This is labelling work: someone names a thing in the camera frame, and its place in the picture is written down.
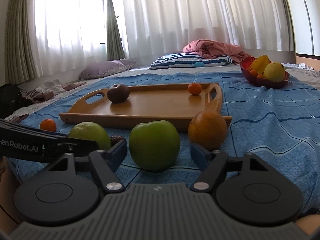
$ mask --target red bowl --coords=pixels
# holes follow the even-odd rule
[[[252,75],[249,72],[249,68],[255,59],[256,59],[255,57],[246,57],[244,60],[240,62],[242,74],[252,85],[256,87],[266,87],[267,89],[269,88],[280,89],[280,88],[283,88],[288,83],[290,75],[287,71],[285,72],[284,80],[281,82],[272,82],[266,78],[256,78],[254,75]]]

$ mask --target striped pillow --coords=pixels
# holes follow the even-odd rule
[[[150,69],[183,68],[183,67],[217,67],[232,63],[229,56],[220,56],[216,59],[205,59],[193,53],[175,53],[158,58],[151,64]]]

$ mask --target green apple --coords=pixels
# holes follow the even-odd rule
[[[96,141],[100,150],[109,150],[111,148],[111,140],[106,130],[94,122],[77,124],[70,131],[69,137]]]
[[[130,133],[129,150],[141,169],[162,171],[176,162],[180,137],[168,121],[140,123]]]

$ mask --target blue bedsheet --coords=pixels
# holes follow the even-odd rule
[[[67,112],[82,96],[114,83],[127,85],[216,82],[223,91],[222,115],[233,116],[228,136],[221,149],[230,156],[254,152],[296,184],[304,196],[303,213],[320,207],[320,91],[291,77],[281,90],[267,90],[249,84],[239,72],[175,75],[144,74],[131,77],[106,78],[67,98],[39,110],[22,121],[38,127],[45,118],[53,118],[58,132],[68,134],[72,125],[64,124],[59,113]],[[108,134],[121,134],[128,139],[130,131],[107,129]],[[130,154],[116,172],[121,181],[130,183],[175,183],[188,186],[199,170],[190,158],[187,134],[181,133],[181,150],[174,167],[162,173],[142,171]],[[21,181],[34,175],[43,164],[11,159]]]

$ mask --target white cloth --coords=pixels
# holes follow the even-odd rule
[[[103,0],[30,0],[28,8],[40,76],[106,60]]]
[[[287,68],[300,68],[300,69],[305,69],[305,70],[315,70],[314,68],[306,65],[305,63],[300,63],[300,64],[290,64],[289,62],[285,65],[285,69]]]
[[[123,4],[122,38],[130,58],[181,51],[198,39],[289,51],[283,0],[123,0]]]
[[[58,95],[65,92],[59,79],[49,80],[44,82],[42,85],[34,89],[28,96],[27,99],[33,99],[38,93],[53,92],[54,95]]]

